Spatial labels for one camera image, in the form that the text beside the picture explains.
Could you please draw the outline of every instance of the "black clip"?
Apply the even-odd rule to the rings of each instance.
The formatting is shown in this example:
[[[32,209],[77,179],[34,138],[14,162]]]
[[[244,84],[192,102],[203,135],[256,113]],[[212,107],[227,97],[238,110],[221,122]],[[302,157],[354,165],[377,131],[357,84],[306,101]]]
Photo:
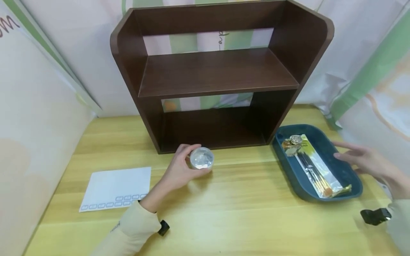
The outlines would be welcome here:
[[[165,222],[165,220],[161,220],[160,224],[161,224],[161,229],[158,231],[158,234],[159,234],[160,236],[164,236],[165,233],[166,233],[166,232],[168,231],[168,229],[169,229],[169,225],[168,225],[168,223]]]
[[[360,215],[362,216],[365,223],[377,226],[382,222],[390,220],[392,215],[386,208],[379,208],[377,210],[362,210],[360,211]]]

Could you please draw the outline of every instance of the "wooden shelf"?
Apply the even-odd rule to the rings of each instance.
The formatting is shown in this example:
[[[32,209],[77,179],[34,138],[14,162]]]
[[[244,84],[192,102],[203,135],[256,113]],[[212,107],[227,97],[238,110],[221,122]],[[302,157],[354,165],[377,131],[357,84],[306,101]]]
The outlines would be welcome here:
[[[299,83],[269,48],[148,56],[139,97],[296,89]]]
[[[181,143],[211,149],[266,144],[250,107],[164,113],[162,138],[161,153],[174,152]]]
[[[267,48],[148,56],[143,39],[271,27]],[[131,8],[112,32],[110,45],[153,144],[163,154],[181,143],[212,149],[269,144],[333,34],[330,19],[293,0],[264,0]],[[249,107],[164,113],[161,102],[245,92],[253,93]]]

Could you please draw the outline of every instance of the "hand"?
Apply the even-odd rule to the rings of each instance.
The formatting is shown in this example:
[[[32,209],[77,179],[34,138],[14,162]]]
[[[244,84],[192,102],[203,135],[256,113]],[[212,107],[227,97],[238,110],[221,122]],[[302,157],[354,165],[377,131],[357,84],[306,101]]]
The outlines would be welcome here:
[[[385,184],[393,199],[410,199],[410,178],[374,149],[347,142],[333,142],[336,147],[349,149],[345,153],[334,153],[335,158],[359,167],[359,173],[373,176]]]
[[[356,165],[359,168],[356,170],[358,173],[369,174],[380,181],[400,172],[395,165],[374,149],[347,142],[334,141],[333,144],[336,147],[349,149],[345,153],[334,153],[334,157],[351,165]]]
[[[162,176],[159,183],[164,184],[170,190],[181,188],[188,184],[194,178],[198,178],[209,173],[211,170],[204,168],[200,170],[190,169],[185,161],[186,157],[192,150],[199,148],[200,144],[187,145],[181,144],[168,168]]]

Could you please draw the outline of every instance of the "wooden desk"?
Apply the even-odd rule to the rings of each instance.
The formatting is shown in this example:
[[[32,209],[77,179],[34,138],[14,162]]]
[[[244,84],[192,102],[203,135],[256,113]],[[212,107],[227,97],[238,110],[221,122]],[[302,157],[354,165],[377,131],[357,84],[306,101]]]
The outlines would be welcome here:
[[[331,131],[322,114],[295,106],[283,125]],[[158,211],[171,226],[140,255],[398,255],[384,225],[365,225],[359,211],[389,199],[369,176],[358,199],[333,204],[300,200],[269,146],[215,150],[212,174],[174,192]],[[88,255],[125,208],[78,213],[92,172],[152,166],[151,186],[171,155],[158,155],[138,116],[95,119],[85,131],[29,244],[26,256]]]

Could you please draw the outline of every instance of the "beige sleeve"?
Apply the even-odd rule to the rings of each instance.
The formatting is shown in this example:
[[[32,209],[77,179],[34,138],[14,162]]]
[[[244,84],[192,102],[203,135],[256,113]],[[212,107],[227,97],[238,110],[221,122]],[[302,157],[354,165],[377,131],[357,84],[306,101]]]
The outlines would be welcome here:
[[[402,255],[410,255],[410,199],[394,200],[388,206],[392,219],[387,221],[387,232]]]
[[[160,229],[157,214],[148,212],[136,201],[91,256],[133,256]]]

